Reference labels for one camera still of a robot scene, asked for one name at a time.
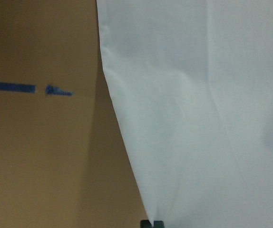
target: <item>white cloth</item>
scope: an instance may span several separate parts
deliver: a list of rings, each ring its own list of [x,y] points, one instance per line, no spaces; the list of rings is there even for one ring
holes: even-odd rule
[[[97,0],[150,221],[273,228],[273,0]]]

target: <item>cardboard surface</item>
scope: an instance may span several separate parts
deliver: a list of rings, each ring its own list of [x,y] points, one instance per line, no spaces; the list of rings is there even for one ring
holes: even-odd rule
[[[102,71],[95,0],[0,1],[0,228],[146,219]],[[46,85],[74,91],[46,96]]]

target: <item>white fabric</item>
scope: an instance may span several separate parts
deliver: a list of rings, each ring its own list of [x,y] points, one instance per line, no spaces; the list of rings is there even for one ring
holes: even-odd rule
[[[273,228],[273,0],[97,0],[150,221]]]

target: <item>painter's tape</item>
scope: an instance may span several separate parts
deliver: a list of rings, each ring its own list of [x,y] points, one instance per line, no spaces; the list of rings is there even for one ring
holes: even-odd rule
[[[14,84],[14,83],[0,82],[0,90],[22,92],[22,93],[34,93],[36,90],[36,86],[35,85],[26,85],[26,84]]]
[[[74,93],[73,92],[66,92],[61,90],[58,87],[54,87],[51,85],[47,85],[46,88],[46,94],[47,95],[63,95],[63,96],[72,96]]]

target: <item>blue tape strip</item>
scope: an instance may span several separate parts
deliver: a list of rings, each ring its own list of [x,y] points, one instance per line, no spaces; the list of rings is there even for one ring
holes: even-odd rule
[[[36,91],[36,86],[0,82],[0,90],[22,93],[34,93]]]
[[[66,92],[66,91],[61,90],[58,87],[53,87],[51,85],[47,85],[46,94],[47,95],[72,96],[74,93],[73,92]]]

